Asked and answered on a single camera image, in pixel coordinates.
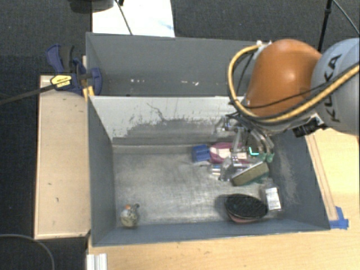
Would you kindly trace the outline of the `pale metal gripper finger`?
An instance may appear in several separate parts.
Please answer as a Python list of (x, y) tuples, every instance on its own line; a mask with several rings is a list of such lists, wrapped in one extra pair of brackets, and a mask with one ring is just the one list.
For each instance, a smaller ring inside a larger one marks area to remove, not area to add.
[(230, 155), (222, 162), (222, 174), (234, 174), (237, 170), (244, 167), (245, 164), (237, 156)]
[(241, 176), (245, 173), (247, 167), (234, 167), (233, 165), (220, 167), (220, 181), (240, 181)]

